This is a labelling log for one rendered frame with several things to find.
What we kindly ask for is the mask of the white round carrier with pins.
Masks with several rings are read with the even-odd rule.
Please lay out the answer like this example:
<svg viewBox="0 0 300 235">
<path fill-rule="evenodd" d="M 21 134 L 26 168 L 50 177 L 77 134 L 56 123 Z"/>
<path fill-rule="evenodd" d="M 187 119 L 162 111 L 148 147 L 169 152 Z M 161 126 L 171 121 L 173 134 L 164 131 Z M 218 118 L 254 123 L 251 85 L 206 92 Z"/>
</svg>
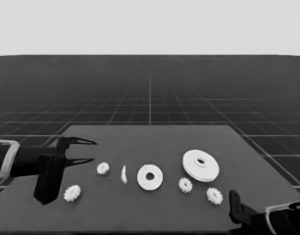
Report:
<svg viewBox="0 0 300 235">
<path fill-rule="evenodd" d="M 163 183 L 164 175 L 154 164 L 145 164 L 137 173 L 138 185 L 146 191 L 157 190 Z"/>
</svg>

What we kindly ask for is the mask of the large thick white disc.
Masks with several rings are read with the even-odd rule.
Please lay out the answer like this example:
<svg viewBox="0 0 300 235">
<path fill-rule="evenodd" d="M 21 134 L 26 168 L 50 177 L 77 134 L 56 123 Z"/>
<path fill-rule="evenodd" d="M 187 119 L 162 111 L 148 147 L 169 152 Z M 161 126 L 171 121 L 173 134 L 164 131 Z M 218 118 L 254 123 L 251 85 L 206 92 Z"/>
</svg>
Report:
<svg viewBox="0 0 300 235">
<path fill-rule="evenodd" d="M 187 151 L 182 157 L 182 166 L 191 177 L 201 182 L 212 182 L 220 173 L 218 162 L 202 150 Z"/>
</svg>

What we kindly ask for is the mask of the small white toothed gear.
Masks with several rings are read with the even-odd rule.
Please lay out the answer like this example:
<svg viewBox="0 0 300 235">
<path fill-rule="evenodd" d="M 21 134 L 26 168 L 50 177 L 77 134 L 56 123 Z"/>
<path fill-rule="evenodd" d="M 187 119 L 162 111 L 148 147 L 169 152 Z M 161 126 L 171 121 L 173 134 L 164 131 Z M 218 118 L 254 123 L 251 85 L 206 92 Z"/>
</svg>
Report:
<svg viewBox="0 0 300 235">
<path fill-rule="evenodd" d="M 217 188 L 209 188 L 206 192 L 206 196 L 208 201 L 214 205 L 220 205 L 223 201 L 223 195 Z"/>
<path fill-rule="evenodd" d="M 106 174 L 110 170 L 108 163 L 101 163 L 97 166 L 97 173 L 100 175 Z"/>
<path fill-rule="evenodd" d="M 73 202 L 76 200 L 81 193 L 81 188 L 78 185 L 70 186 L 64 193 L 64 199 L 67 202 Z"/>
<path fill-rule="evenodd" d="M 192 190 L 192 183 L 188 178 L 183 177 L 179 180 L 178 187 L 181 192 L 190 193 Z"/>
</svg>

